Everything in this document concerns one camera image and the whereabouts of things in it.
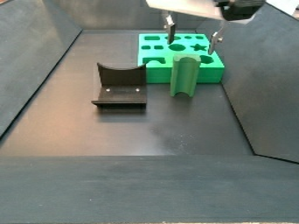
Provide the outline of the grey gripper body plate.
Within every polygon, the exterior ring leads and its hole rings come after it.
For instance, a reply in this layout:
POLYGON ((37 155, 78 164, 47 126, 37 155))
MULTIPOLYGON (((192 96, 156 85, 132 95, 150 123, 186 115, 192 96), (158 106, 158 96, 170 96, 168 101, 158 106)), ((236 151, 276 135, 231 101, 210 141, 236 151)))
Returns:
POLYGON ((151 8, 174 11, 203 18, 223 20, 220 7, 215 6, 214 0, 146 0, 151 8))

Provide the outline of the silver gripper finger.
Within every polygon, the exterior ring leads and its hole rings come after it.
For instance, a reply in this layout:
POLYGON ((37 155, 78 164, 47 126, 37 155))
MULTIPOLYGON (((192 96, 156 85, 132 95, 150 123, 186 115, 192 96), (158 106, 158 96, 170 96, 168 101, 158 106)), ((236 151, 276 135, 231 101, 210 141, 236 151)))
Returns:
POLYGON ((222 20, 219 24, 219 30, 215 31, 210 37, 208 55, 212 55, 216 44, 223 41, 223 33, 226 31, 227 26, 228 26, 228 22, 226 20, 222 20))
POLYGON ((167 32, 167 44, 170 45, 174 42, 175 22, 172 19, 171 12, 168 10, 163 11, 163 21, 164 21, 164 29, 167 32))

